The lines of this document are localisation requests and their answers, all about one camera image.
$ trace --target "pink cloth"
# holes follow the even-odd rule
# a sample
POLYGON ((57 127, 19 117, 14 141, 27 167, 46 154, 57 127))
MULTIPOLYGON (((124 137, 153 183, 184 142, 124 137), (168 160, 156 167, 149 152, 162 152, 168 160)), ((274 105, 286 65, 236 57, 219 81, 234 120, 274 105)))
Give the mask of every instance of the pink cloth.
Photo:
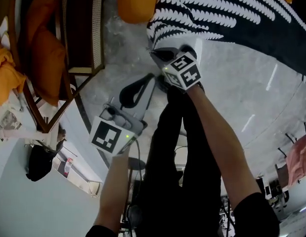
POLYGON ((290 187, 306 176, 306 135, 292 146, 286 162, 289 172, 288 187, 290 187))

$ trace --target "black and white rug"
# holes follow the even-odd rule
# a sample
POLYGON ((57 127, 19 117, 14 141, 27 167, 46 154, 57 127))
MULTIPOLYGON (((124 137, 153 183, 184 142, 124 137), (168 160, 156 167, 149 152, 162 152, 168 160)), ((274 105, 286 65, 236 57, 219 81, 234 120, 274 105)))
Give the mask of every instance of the black and white rug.
POLYGON ((153 49, 186 36, 241 44, 275 57, 306 82, 306 23, 285 0, 157 0, 147 34, 153 49))

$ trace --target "black shirt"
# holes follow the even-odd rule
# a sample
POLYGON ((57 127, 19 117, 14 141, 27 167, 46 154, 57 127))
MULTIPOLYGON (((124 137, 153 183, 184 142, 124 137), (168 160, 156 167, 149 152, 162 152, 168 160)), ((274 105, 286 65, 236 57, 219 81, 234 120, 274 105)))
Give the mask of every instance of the black shirt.
MULTIPOLYGON (((242 200, 234 210, 234 217, 237 237, 279 236, 278 219, 261 193, 251 194, 242 200)), ((116 235, 106 227, 93 226, 86 237, 116 237, 116 235)))

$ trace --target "person's left arm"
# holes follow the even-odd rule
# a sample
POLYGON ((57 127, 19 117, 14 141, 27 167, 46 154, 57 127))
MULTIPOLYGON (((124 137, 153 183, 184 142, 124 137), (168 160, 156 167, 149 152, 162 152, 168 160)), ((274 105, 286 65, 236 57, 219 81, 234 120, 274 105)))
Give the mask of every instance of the person's left arm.
POLYGON ((129 149, 113 157, 100 196, 100 209, 94 226, 103 226, 119 233, 121 215, 128 196, 129 149))

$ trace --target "ceiling light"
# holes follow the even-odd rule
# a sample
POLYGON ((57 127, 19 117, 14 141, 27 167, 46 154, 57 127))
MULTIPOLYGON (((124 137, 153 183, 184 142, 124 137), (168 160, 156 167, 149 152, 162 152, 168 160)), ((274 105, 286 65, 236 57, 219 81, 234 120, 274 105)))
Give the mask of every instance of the ceiling light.
POLYGON ((306 207, 303 207, 303 208, 300 210, 300 212, 302 212, 302 211, 304 211, 304 210, 306 210, 306 207))

